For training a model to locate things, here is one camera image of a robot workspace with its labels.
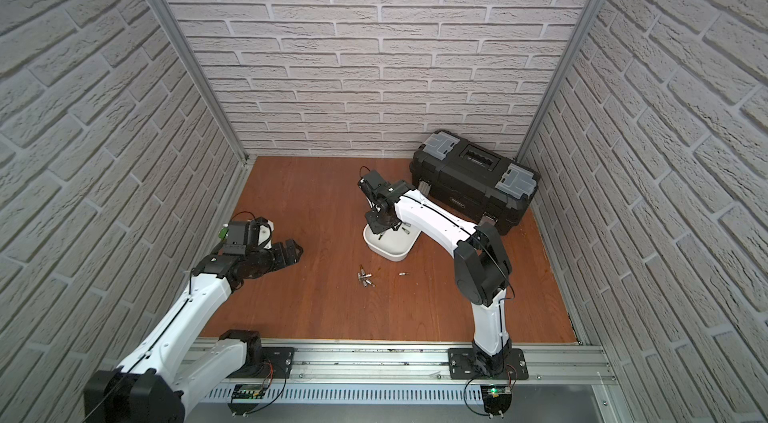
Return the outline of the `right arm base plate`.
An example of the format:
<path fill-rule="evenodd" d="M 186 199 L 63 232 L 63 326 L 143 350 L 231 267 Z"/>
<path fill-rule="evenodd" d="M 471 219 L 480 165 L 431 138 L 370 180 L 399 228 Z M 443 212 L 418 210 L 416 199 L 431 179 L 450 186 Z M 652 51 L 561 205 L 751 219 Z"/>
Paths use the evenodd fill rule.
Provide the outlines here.
<path fill-rule="evenodd" d="M 488 356 L 475 348 L 449 348 L 448 369 L 452 380 L 498 379 L 527 380 L 528 366 L 523 351 L 505 348 Z"/>

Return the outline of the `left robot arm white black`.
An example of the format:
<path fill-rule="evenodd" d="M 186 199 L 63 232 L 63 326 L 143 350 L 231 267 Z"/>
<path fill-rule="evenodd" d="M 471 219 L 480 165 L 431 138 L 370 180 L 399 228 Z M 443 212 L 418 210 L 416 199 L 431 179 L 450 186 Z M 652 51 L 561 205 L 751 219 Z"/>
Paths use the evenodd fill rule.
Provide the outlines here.
<path fill-rule="evenodd" d="M 187 352 L 229 297 L 248 280 L 297 264 L 302 247 L 272 240 L 265 218 L 231 221 L 219 242 L 190 271 L 184 289 L 151 333 L 113 370 L 95 372 L 83 389 L 87 422 L 182 422 L 224 379 L 287 379 L 293 352 L 267 350 L 258 332 L 224 332 L 189 366 Z"/>

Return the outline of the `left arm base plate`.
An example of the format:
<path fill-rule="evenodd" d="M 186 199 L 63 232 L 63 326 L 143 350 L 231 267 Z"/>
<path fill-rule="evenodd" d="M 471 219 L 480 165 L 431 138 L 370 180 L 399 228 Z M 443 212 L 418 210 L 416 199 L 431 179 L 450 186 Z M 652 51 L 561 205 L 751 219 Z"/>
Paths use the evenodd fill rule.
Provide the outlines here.
<path fill-rule="evenodd" d="M 287 379 L 291 375 L 295 353 L 295 347 L 264 347 L 257 362 L 246 363 L 232 376 L 234 378 Z"/>

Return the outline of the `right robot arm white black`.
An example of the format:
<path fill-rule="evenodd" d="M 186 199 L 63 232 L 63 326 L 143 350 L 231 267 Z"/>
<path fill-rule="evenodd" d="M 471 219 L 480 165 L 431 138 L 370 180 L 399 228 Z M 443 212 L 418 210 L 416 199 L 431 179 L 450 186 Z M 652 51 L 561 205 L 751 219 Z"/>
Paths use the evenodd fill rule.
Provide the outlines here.
<path fill-rule="evenodd" d="M 358 187 L 370 206 L 364 240 L 372 251 L 399 262 L 427 236 L 452 257 L 456 286 L 472 306 L 475 371 L 502 374 L 511 352 L 505 323 L 511 263 L 496 228 L 463 220 L 409 183 L 389 183 L 376 171 L 360 176 Z"/>

